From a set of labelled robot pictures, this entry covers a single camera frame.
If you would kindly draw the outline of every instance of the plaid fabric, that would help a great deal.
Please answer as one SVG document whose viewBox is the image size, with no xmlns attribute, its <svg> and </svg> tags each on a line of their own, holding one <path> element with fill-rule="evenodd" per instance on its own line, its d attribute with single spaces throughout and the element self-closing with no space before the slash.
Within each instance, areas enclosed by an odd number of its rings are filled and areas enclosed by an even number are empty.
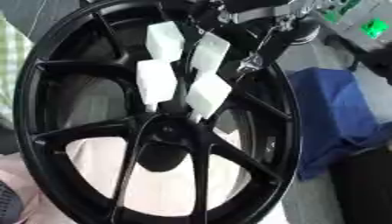
<svg viewBox="0 0 392 224">
<path fill-rule="evenodd" d="M 12 122 L 15 83 L 32 42 L 0 14 L 0 114 Z"/>
</svg>

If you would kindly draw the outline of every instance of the pink fabric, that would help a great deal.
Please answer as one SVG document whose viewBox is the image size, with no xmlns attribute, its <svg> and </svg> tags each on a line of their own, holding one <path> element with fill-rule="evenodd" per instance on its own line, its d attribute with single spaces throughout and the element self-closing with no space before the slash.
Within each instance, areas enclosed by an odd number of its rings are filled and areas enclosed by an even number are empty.
<svg viewBox="0 0 392 224">
<path fill-rule="evenodd" d="M 108 198 L 114 191 L 125 152 L 121 138 L 103 137 L 70 143 L 66 152 L 86 181 Z M 239 168 L 231 162 L 211 156 L 208 207 L 226 201 Z M 193 166 L 189 157 L 172 171 L 153 173 L 137 164 L 127 188 L 125 206 L 147 214 L 187 215 L 194 203 Z M 23 201 L 24 211 L 17 224 L 76 224 L 65 216 L 39 190 L 27 171 L 20 154 L 0 156 L 0 180 Z M 282 206 L 277 206 L 262 224 L 287 224 Z"/>
</svg>

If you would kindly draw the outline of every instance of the blue cloth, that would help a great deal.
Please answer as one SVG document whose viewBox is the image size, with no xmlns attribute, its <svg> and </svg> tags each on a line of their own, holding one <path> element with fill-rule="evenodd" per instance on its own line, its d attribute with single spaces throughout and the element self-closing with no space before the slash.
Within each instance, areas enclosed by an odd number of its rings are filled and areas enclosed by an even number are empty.
<svg viewBox="0 0 392 224">
<path fill-rule="evenodd" d="M 377 123 L 350 72 L 309 68 L 290 81 L 302 118 L 300 179 L 312 179 L 343 157 L 392 137 L 392 123 Z"/>
</svg>

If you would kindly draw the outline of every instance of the green display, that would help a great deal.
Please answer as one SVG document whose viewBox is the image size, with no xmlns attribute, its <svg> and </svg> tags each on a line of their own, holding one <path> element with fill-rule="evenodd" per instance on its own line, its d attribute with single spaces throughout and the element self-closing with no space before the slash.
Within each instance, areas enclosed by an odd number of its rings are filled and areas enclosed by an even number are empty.
<svg viewBox="0 0 392 224">
<path fill-rule="evenodd" d="M 345 16 L 351 9 L 356 7 L 361 0 L 348 0 L 345 4 L 331 4 L 328 8 L 319 10 L 326 20 L 336 24 L 343 16 Z"/>
<path fill-rule="evenodd" d="M 371 39 L 377 39 L 380 37 L 385 31 L 389 29 L 389 25 L 380 20 L 379 18 L 374 18 L 369 22 L 365 23 L 361 27 L 362 31 L 368 35 Z"/>
</svg>

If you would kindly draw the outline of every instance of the white cube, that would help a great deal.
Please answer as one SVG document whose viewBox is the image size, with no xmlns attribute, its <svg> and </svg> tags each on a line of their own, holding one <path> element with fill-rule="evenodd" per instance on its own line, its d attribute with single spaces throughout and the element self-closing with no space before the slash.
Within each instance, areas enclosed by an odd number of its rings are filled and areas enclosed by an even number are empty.
<svg viewBox="0 0 392 224">
<path fill-rule="evenodd" d="M 185 39 L 174 22 L 151 24 L 147 28 L 146 47 L 154 60 L 179 60 L 184 43 Z"/>
<path fill-rule="evenodd" d="M 169 62 L 159 59 L 139 61 L 136 72 L 136 83 L 145 105 L 173 98 L 178 82 Z"/>
<path fill-rule="evenodd" d="M 216 74 L 229 48 L 229 42 L 208 32 L 197 45 L 191 66 L 202 73 Z"/>
<path fill-rule="evenodd" d="M 191 85 L 186 102 L 204 119 L 210 118 L 228 98 L 232 88 L 215 73 L 203 73 Z"/>
</svg>

